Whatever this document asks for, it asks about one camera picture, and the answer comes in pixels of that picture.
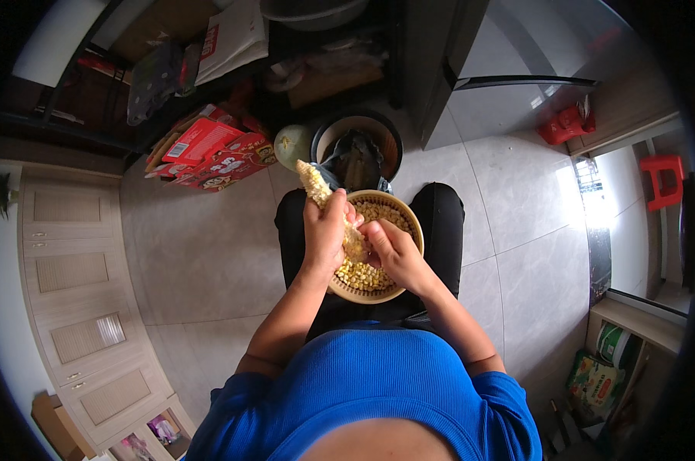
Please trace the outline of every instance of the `black pants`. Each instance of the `black pants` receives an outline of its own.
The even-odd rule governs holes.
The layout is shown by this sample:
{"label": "black pants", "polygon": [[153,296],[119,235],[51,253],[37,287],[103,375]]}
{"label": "black pants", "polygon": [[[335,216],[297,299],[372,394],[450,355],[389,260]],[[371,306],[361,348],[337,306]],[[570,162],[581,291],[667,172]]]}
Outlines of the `black pants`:
{"label": "black pants", "polygon": [[[276,212],[278,241],[281,246],[283,279],[288,288],[304,261],[304,220],[302,212],[306,192],[296,189],[287,193]],[[433,182],[422,187],[409,205],[417,216],[424,234],[424,259],[445,286],[457,298],[460,267],[463,259],[463,202],[447,184]],[[424,304],[408,290],[386,302],[362,305],[343,300],[335,294],[324,300],[307,340],[347,322],[378,320],[396,322],[424,311]]]}

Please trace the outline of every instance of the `potted plant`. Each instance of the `potted plant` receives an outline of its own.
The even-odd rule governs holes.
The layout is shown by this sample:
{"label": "potted plant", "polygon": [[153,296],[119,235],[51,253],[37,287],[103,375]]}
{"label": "potted plant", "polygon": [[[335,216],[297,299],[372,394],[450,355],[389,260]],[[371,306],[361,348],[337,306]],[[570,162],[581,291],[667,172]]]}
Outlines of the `potted plant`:
{"label": "potted plant", "polygon": [[10,173],[0,173],[0,215],[8,219],[7,206],[17,201],[20,191],[10,189]]}

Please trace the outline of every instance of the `white paper bag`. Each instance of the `white paper bag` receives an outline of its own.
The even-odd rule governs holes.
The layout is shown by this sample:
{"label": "white paper bag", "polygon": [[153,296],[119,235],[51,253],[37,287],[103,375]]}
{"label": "white paper bag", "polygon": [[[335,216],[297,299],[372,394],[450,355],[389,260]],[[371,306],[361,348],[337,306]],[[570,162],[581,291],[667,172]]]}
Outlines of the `white paper bag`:
{"label": "white paper bag", "polygon": [[210,18],[195,85],[266,56],[268,27],[258,0],[235,0]]}

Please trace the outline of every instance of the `black trash bag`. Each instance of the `black trash bag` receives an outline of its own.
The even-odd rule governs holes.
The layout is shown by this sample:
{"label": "black trash bag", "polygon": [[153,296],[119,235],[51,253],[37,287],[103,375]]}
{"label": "black trash bag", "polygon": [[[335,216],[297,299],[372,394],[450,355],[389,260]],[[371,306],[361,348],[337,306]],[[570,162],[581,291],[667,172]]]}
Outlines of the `black trash bag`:
{"label": "black trash bag", "polygon": [[389,181],[381,176],[384,156],[371,136],[348,130],[335,143],[332,154],[322,164],[311,163],[330,189],[344,188],[347,193],[374,189],[393,194]]}

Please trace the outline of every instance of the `hand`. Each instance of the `hand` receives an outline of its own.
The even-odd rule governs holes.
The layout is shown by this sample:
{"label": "hand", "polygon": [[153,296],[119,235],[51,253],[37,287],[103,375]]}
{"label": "hand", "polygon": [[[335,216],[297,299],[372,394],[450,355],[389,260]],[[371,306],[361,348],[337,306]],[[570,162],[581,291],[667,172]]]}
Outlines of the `hand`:
{"label": "hand", "polygon": [[304,204],[306,251],[302,271],[308,271],[309,277],[315,277],[325,285],[344,260],[343,215],[356,226],[361,226],[364,220],[346,197],[344,189],[337,189],[324,210],[320,210],[310,198]]}
{"label": "hand", "polygon": [[397,285],[419,297],[429,294],[437,275],[419,254],[412,236],[385,219],[364,224],[360,232],[373,245],[369,263],[383,267]]}

